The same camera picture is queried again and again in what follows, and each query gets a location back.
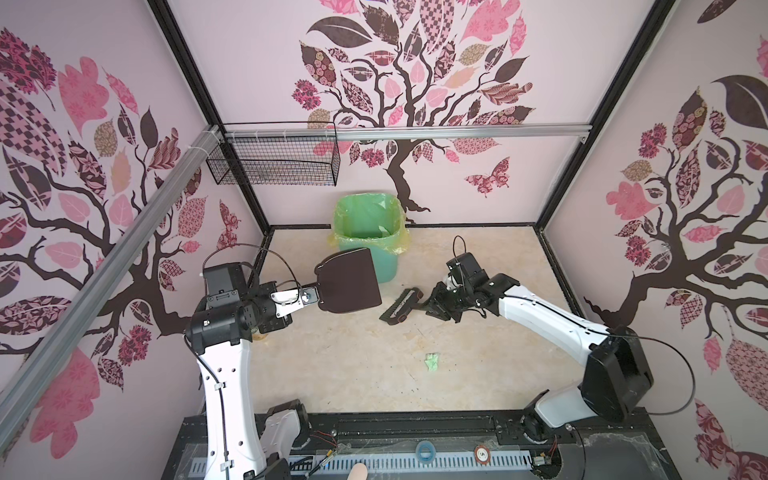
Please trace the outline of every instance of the green trash can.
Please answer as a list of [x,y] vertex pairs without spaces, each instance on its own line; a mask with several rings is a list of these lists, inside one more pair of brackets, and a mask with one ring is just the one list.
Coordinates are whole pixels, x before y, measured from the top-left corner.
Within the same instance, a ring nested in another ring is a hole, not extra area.
[[406,214],[391,194],[347,195],[336,203],[330,240],[339,250],[368,247],[376,280],[389,282],[397,274],[397,256],[410,242]]

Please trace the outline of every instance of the pink butterfly decal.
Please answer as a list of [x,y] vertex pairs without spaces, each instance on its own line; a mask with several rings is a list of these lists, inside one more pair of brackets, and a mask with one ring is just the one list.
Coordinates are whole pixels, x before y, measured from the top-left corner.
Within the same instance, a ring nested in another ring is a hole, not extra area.
[[466,177],[465,180],[467,180],[469,184],[477,187],[478,192],[488,197],[488,192],[493,190],[494,186],[509,188],[509,185],[507,185],[507,182],[509,181],[509,175],[506,173],[507,170],[509,170],[509,157],[498,162],[490,176],[470,175],[469,177]]

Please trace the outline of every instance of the wallpaper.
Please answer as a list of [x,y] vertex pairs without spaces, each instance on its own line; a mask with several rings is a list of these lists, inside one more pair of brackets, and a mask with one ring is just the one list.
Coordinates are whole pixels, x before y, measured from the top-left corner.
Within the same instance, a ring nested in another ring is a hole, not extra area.
[[[615,14],[598,22],[615,43],[603,56],[584,48],[578,61],[562,58],[553,44],[568,41],[586,8],[561,25],[546,2],[313,0],[221,9],[178,2],[174,10],[227,121],[303,121],[288,127],[310,128],[332,122],[343,129],[588,123],[650,5],[615,12],[593,3]],[[231,25],[233,12],[251,27]],[[274,18],[282,19],[279,30]],[[597,41],[596,32],[579,30],[586,45]],[[223,46],[215,52],[214,36]],[[572,84],[564,84],[564,68],[573,70]],[[575,141],[343,141],[336,188],[256,192],[272,223],[328,223],[339,197],[366,190],[396,194],[415,223],[533,221]],[[331,145],[321,142],[314,153]],[[274,197],[285,207],[273,206]]]
[[[0,26],[0,386],[204,127],[146,5],[93,4],[56,25],[37,7],[41,22],[27,9]],[[56,32],[105,13],[121,13],[136,39],[98,39],[113,45],[104,52]],[[237,189],[198,169],[2,453],[0,475],[92,478],[109,466],[117,478],[159,476],[181,419],[203,398],[178,335],[204,294],[202,260],[259,238]],[[147,392],[162,400],[153,412]]]
[[[680,6],[548,229],[593,319],[693,364],[695,401],[656,422],[683,478],[768,478],[768,41],[750,20],[766,14]],[[670,410],[690,380],[649,348],[644,403]]]

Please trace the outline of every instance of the black wire mesh basket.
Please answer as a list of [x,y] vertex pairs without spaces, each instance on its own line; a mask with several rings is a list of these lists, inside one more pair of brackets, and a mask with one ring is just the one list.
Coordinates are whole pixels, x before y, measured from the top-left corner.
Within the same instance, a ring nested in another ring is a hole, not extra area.
[[333,123],[250,124],[283,128],[230,131],[207,160],[217,184],[336,186],[341,158]]

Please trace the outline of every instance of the green crumpled paper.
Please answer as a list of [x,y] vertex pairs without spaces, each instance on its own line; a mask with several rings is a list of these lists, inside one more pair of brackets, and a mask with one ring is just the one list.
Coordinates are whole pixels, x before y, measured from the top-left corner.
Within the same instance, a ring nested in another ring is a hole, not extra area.
[[434,372],[437,370],[437,361],[439,358],[439,353],[427,353],[427,358],[424,360],[424,363],[426,363],[428,371]]

